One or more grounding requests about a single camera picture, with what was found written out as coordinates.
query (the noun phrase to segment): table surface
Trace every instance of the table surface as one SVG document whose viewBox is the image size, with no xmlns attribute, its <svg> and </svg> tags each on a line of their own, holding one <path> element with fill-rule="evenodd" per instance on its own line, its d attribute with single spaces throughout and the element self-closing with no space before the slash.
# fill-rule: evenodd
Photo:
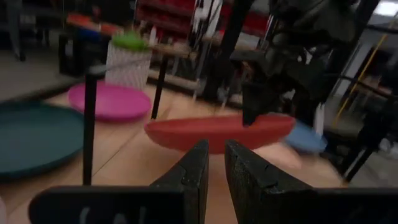
<svg viewBox="0 0 398 224">
<path fill-rule="evenodd" d="M 145 93 L 154 100 L 155 87 Z M 49 99 L 49 103 L 68 106 L 66 94 Z M 158 119 L 219 116 L 239 111 L 220 110 L 192 98 L 163 90 Z M 182 156 L 178 151 L 152 142 L 144 132 L 149 116 L 135 123 L 96 122 L 93 158 L 94 185 L 149 185 L 167 172 Z M 314 187 L 345 187 L 333 166 L 318 156 L 300 156 L 281 143 L 255 150 L 263 158 L 290 175 Z M 9 224 L 29 223 L 29 202 L 40 191 L 55 185 L 80 185 L 82 156 L 77 156 L 47 174 L 9 184 L 0 184 L 0 196 L 7 206 Z M 236 223 L 224 169 L 224 156 L 211 155 L 206 223 Z"/>
</svg>

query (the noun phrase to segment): white basket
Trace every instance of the white basket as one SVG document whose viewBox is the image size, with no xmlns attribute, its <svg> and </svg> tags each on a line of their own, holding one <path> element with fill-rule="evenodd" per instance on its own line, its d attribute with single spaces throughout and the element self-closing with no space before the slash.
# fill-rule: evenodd
<svg viewBox="0 0 398 224">
<path fill-rule="evenodd" d="M 110 67 L 120 63 L 131 62 L 133 60 L 141 60 L 131 66 L 123 68 L 115 68 L 106 72 L 105 82 L 113 85 L 131 87 L 136 90 L 143 90 L 149 72 L 150 58 L 152 51 L 133 52 L 131 50 L 116 47 L 110 41 L 108 44 L 108 56 L 106 58 L 106 66 Z"/>
</svg>

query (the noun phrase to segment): red bowl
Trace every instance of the red bowl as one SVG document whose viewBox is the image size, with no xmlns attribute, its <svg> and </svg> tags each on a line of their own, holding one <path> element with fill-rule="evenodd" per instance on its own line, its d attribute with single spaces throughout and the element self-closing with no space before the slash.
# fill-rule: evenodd
<svg viewBox="0 0 398 224">
<path fill-rule="evenodd" d="M 243 127 L 242 115 L 153 121 L 145 132 L 154 142 L 169 149 L 188 151 L 199 140 L 209 140 L 210 154 L 224 154 L 224 142 L 234 139 L 248 149 L 277 142 L 290 133 L 295 119 L 277 114 L 260 115 Z"/>
</svg>

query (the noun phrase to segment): yellow pole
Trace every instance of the yellow pole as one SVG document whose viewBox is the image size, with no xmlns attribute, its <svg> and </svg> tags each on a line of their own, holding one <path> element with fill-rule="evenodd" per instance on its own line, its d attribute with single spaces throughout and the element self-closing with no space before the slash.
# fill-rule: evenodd
<svg viewBox="0 0 398 224">
<path fill-rule="evenodd" d="M 394 26 L 395 22 L 396 22 L 396 15 L 394 16 L 393 20 L 390 22 L 389 28 L 392 28 Z M 361 79 L 364 76 L 366 70 L 368 69 L 369 65 L 371 64 L 371 62 L 372 62 L 372 60 L 374 58 L 374 55 L 379 50 L 381 44 L 384 42 L 384 40 L 387 38 L 387 36 L 388 36 L 388 34 L 383 34 L 383 36 L 380 38 L 379 42 L 376 45 L 376 48 L 373 50 L 371 56 L 369 57 L 368 62 L 366 63 L 365 67 L 362 69 L 362 72 L 361 72 L 361 74 L 358 77 L 358 81 L 361 81 Z M 335 116 L 335 119 L 333 120 L 333 127 L 334 128 L 336 127 L 336 125 L 338 123 L 338 120 L 340 119 L 340 116 L 341 116 L 343 110 L 345 109 L 345 107 L 347 105 L 347 102 L 348 102 L 350 96 L 353 94 L 353 92 L 354 92 L 354 90 L 355 90 L 357 85 L 358 85 L 358 83 L 354 84 L 354 86 L 352 87 L 351 91 L 349 92 L 349 94 L 347 96 L 347 99 L 344 101 L 344 103 L 341 106 L 340 110 L 337 112 L 337 115 Z"/>
</svg>

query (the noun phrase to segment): green lid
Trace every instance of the green lid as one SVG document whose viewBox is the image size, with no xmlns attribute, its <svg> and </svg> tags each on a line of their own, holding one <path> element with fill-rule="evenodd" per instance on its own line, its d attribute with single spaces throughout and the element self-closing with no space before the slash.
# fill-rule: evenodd
<svg viewBox="0 0 398 224">
<path fill-rule="evenodd" d="M 147 43 L 141 37 L 139 37 L 137 33 L 132 31 L 124 34 L 115 35 L 112 38 L 112 42 L 117 47 L 132 50 L 135 52 L 149 50 Z"/>
</svg>

